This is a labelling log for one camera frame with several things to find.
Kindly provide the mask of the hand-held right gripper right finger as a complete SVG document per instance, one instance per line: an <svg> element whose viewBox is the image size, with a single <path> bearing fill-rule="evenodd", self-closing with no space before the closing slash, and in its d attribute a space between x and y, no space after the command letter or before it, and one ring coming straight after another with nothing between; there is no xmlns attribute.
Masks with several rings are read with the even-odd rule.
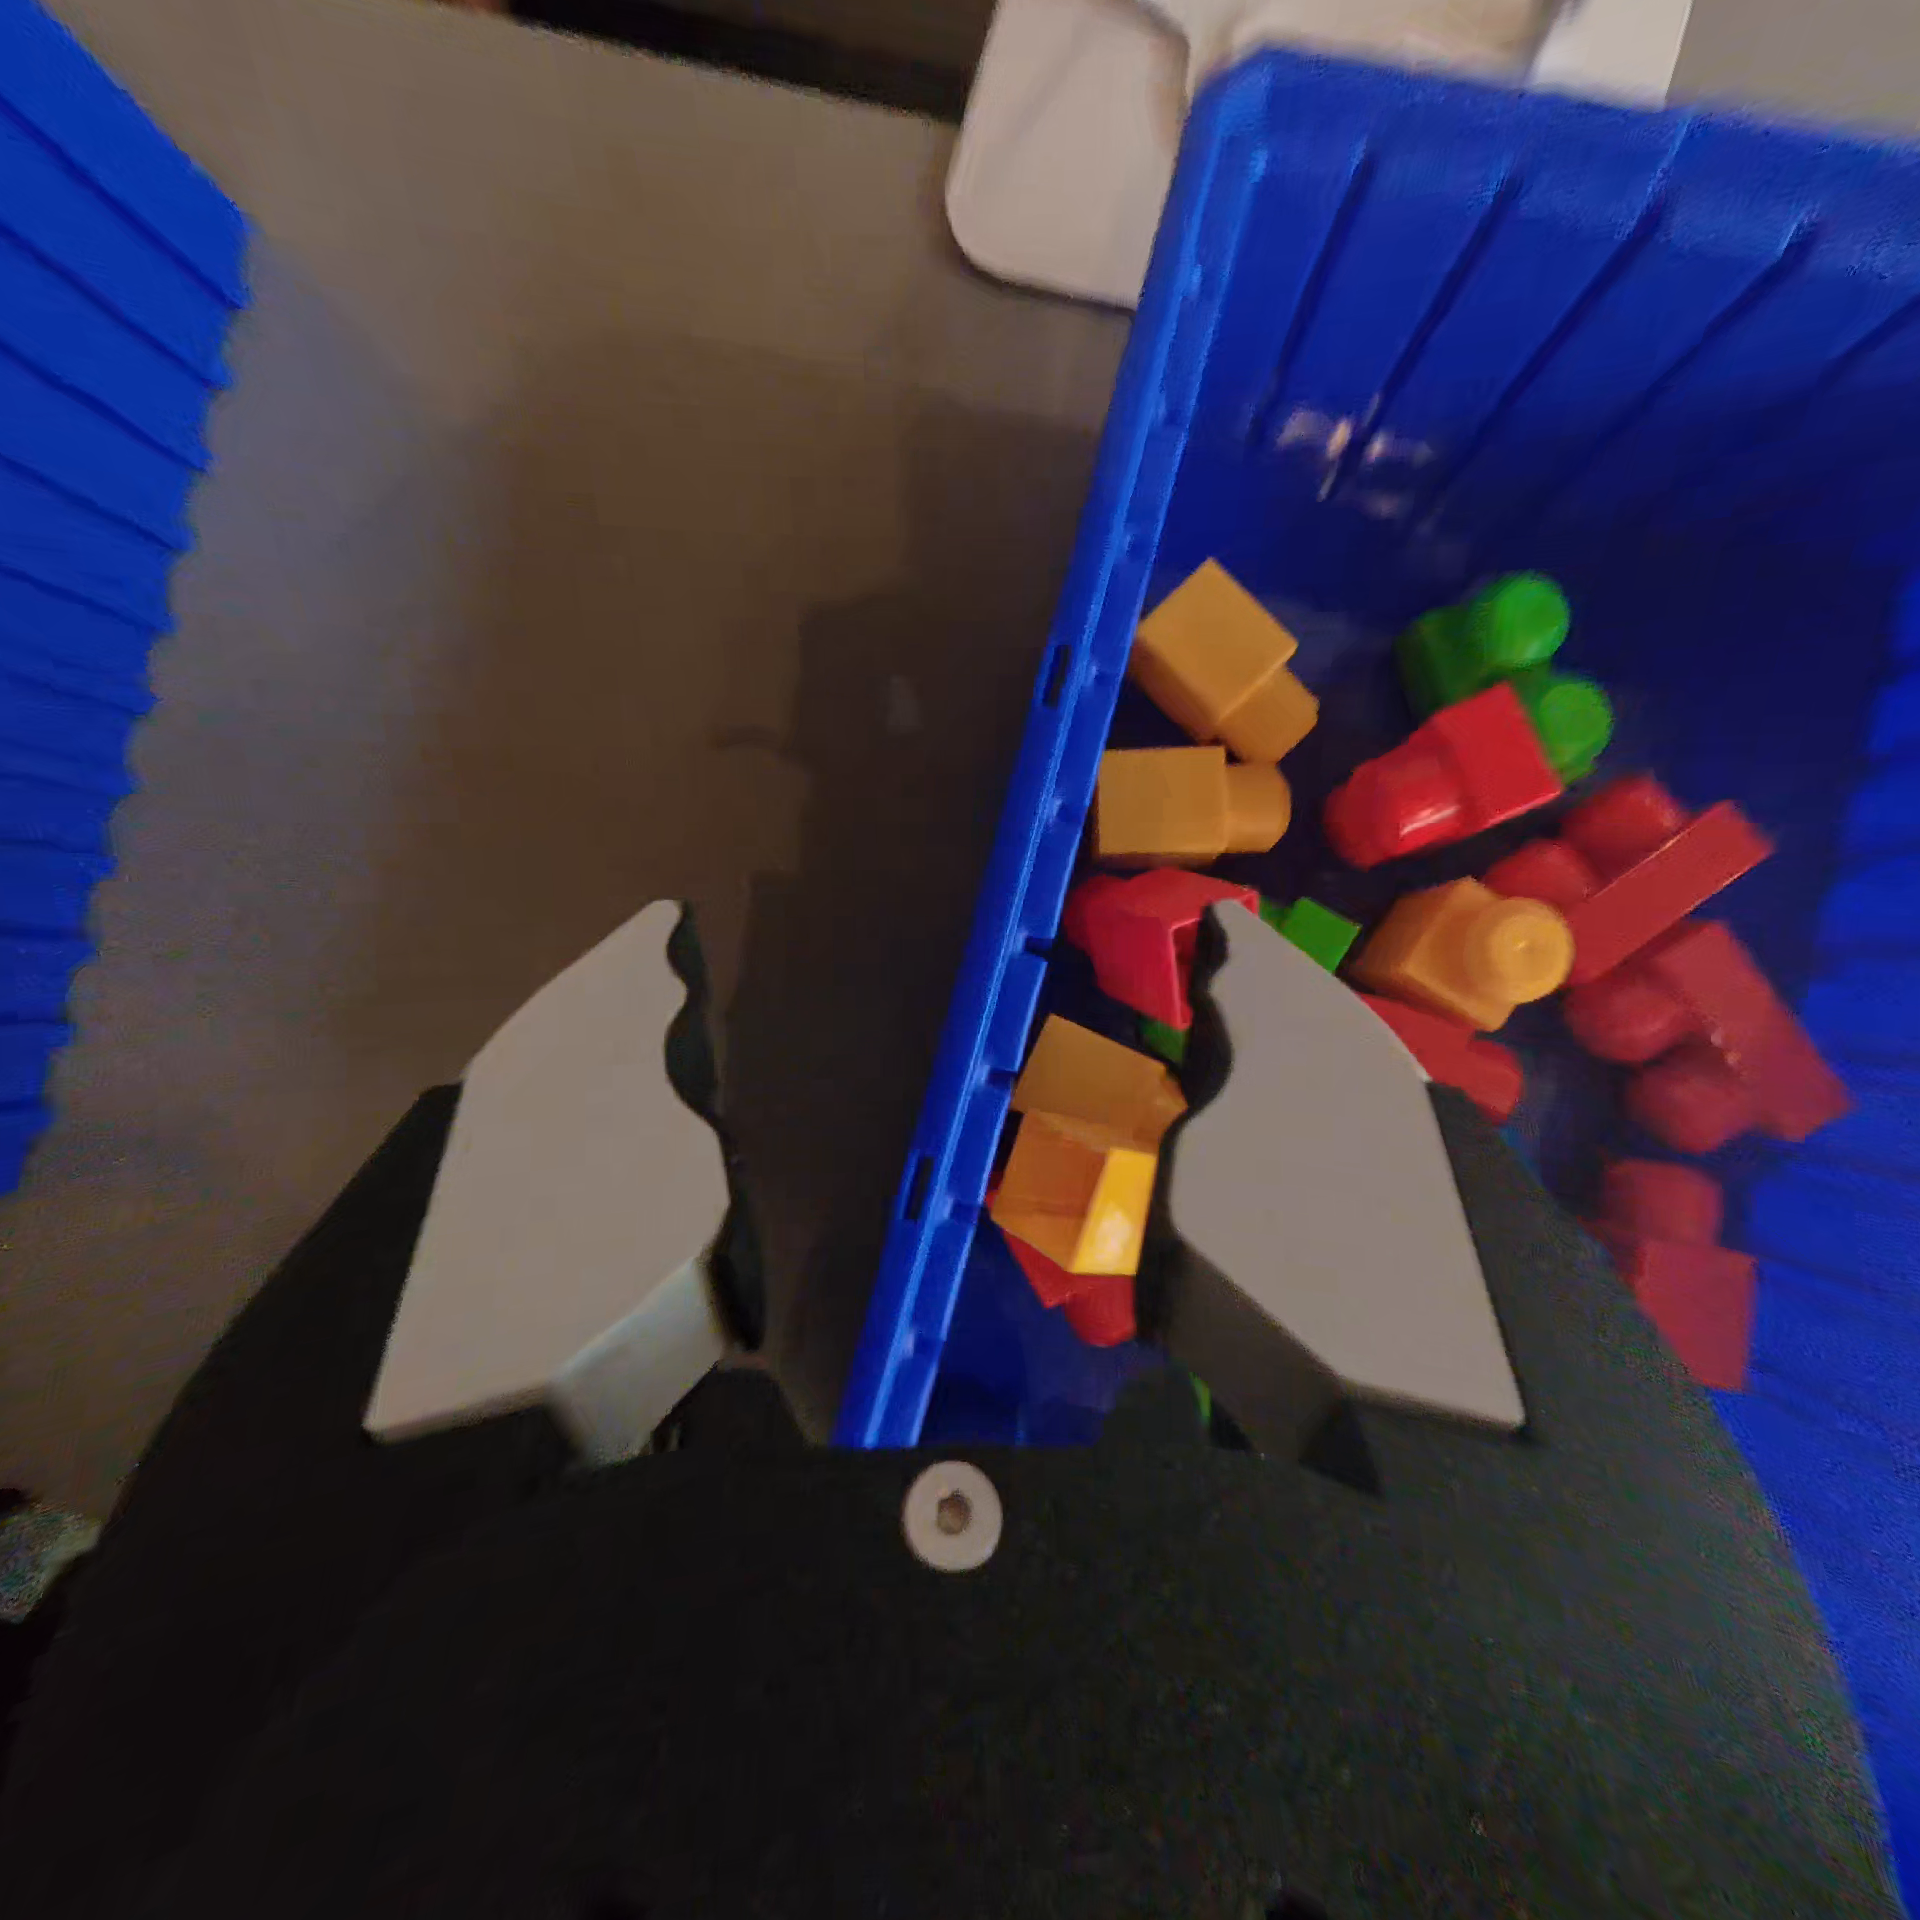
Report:
<svg viewBox="0 0 1920 1920"><path fill-rule="evenodd" d="M1142 1265L1148 1342L1281 1461L1362 1408L1522 1432L1427 1066L1243 903L1207 906L1192 992L1192 1105L1159 1152Z"/></svg>

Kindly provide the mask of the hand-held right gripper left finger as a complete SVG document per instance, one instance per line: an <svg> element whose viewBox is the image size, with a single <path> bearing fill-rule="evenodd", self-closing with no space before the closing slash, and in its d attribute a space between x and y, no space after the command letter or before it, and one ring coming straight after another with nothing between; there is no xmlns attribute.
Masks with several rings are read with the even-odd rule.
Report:
<svg viewBox="0 0 1920 1920"><path fill-rule="evenodd" d="M762 1349L766 1274L692 904L648 903L468 1060L367 1431L543 1409L583 1462L656 1445Z"/></svg>

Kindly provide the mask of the blue plastic bin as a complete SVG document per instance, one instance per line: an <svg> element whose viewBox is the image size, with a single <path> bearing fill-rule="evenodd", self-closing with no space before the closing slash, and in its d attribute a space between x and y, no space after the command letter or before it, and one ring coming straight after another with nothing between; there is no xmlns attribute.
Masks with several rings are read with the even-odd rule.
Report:
<svg viewBox="0 0 1920 1920"><path fill-rule="evenodd" d="M3 1190L51 1126L249 221L43 5L3 5Z"/></svg>
<svg viewBox="0 0 1920 1920"><path fill-rule="evenodd" d="M835 1437L922 1440L1136 620L1284 616L1303 809L1406 727L1394 637L1516 568L1608 768L1777 844L1724 906L1854 1108L1721 1161L1760 1265L1719 1408L1854 1693L1916 1911L1916 143L1260 55L1192 111Z"/></svg>

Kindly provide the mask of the white flat object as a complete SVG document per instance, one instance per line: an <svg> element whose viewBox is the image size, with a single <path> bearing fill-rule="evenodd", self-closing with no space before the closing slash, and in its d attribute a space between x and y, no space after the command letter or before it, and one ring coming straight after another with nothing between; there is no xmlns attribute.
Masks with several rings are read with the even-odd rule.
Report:
<svg viewBox="0 0 1920 1920"><path fill-rule="evenodd" d="M1692 2L1001 2L951 153L982 272L1134 309L1196 90L1287 48L1660 105Z"/></svg>

